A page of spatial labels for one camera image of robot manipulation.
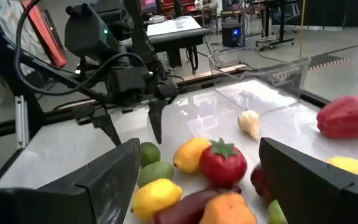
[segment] plastic container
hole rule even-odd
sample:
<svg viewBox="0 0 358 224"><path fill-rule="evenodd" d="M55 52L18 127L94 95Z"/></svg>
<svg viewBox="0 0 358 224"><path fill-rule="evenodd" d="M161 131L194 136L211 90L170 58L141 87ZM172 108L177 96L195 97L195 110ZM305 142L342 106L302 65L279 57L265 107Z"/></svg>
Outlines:
<svg viewBox="0 0 358 224"><path fill-rule="evenodd" d="M213 75L242 80L216 90L242 109L254 110L258 114L297 103L309 63L309 58L288 63L264 57L257 48L235 49L209 56Z"/></svg>
<svg viewBox="0 0 358 224"><path fill-rule="evenodd" d="M265 57L256 47L219 52L210 55L208 60L212 75L226 75L237 80L258 78L293 95L300 94L310 63L308 57L293 62Z"/></svg>

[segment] green lime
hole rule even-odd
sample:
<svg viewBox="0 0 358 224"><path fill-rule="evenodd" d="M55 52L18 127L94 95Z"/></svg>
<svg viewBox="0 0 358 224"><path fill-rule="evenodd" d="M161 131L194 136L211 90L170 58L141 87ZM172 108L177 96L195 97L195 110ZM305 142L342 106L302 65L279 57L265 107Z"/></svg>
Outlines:
<svg viewBox="0 0 358 224"><path fill-rule="evenodd" d="M140 170L137 185L140 187L160 178L172 180L173 165L164 161L157 161Z"/></svg>
<svg viewBox="0 0 358 224"><path fill-rule="evenodd" d="M140 166L145 167L161 159L161 153L158 147L151 142L140 144Z"/></svg>
<svg viewBox="0 0 358 224"><path fill-rule="evenodd" d="M288 224L283 210L277 200L274 200L267 208L269 224Z"/></svg>

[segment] garlic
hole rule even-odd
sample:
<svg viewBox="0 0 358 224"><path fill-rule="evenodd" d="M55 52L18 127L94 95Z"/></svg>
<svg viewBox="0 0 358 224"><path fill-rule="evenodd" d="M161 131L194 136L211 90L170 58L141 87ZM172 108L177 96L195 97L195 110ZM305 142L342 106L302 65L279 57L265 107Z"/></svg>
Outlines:
<svg viewBox="0 0 358 224"><path fill-rule="evenodd" d="M255 141L259 140L259 115L255 111L241 112L237 122L241 131L248 133Z"/></svg>

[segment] plastic fruit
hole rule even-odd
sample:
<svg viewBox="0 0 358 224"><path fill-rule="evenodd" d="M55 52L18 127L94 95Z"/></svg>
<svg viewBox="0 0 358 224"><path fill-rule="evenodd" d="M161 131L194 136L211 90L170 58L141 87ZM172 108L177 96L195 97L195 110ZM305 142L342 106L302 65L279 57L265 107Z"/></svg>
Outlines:
<svg viewBox="0 0 358 224"><path fill-rule="evenodd" d="M241 131L248 133L253 140L259 140L259 115L253 110L243 111L237 119Z"/></svg>
<svg viewBox="0 0 358 224"><path fill-rule="evenodd" d="M174 206L157 212L154 215L154 224L199 224L206 204L227 192L241 193L241 189L238 186L231 189L208 188L187 195Z"/></svg>
<svg viewBox="0 0 358 224"><path fill-rule="evenodd" d="M211 141L200 157L200 171L213 187L232 187L246 174L247 161L241 151L219 138Z"/></svg>
<svg viewBox="0 0 358 224"><path fill-rule="evenodd" d="M257 224L257 220L241 194L229 192L207 203L200 224Z"/></svg>
<svg viewBox="0 0 358 224"><path fill-rule="evenodd" d="M317 114L317 128L329 138L358 138L358 96L344 96Z"/></svg>
<svg viewBox="0 0 358 224"><path fill-rule="evenodd" d="M327 163L358 175L358 160L345 156L337 156L327 160Z"/></svg>
<svg viewBox="0 0 358 224"><path fill-rule="evenodd" d="M269 224L288 224L283 210L277 200L274 200L267 208Z"/></svg>
<svg viewBox="0 0 358 224"><path fill-rule="evenodd" d="M140 144L140 166L145 167L161 159L160 149L151 142Z"/></svg>
<svg viewBox="0 0 358 224"><path fill-rule="evenodd" d="M205 138L193 138L184 143L173 155L173 165L186 173L198 171L201 153L211 145Z"/></svg>
<svg viewBox="0 0 358 224"><path fill-rule="evenodd" d="M144 185L157 179L166 178L172 180L172 177L173 165L164 161L157 161L140 170L137 185L139 187L143 187Z"/></svg>
<svg viewBox="0 0 358 224"><path fill-rule="evenodd" d="M183 190L168 179L158 179L140 188L132 199L134 215L151 222L156 212L180 201Z"/></svg>
<svg viewBox="0 0 358 224"><path fill-rule="evenodd" d="M267 182L262 165L258 164L251 173L251 183L255 187L256 193L263 199L266 206L275 200L272 189Z"/></svg>

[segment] lemon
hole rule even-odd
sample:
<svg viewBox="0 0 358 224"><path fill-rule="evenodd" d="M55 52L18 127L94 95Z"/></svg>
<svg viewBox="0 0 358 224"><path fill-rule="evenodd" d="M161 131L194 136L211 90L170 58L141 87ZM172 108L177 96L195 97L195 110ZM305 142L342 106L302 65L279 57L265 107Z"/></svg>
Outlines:
<svg viewBox="0 0 358 224"><path fill-rule="evenodd" d="M211 142L204 138L193 138L184 143L173 155L173 165L186 173L198 171L201 154L211 146Z"/></svg>
<svg viewBox="0 0 358 224"><path fill-rule="evenodd" d="M180 201L182 188L168 179L158 179L140 188L134 195L134 215L143 222L151 222L156 212Z"/></svg>
<svg viewBox="0 0 358 224"><path fill-rule="evenodd" d="M345 156L337 156L327 160L327 163L358 175L358 160Z"/></svg>

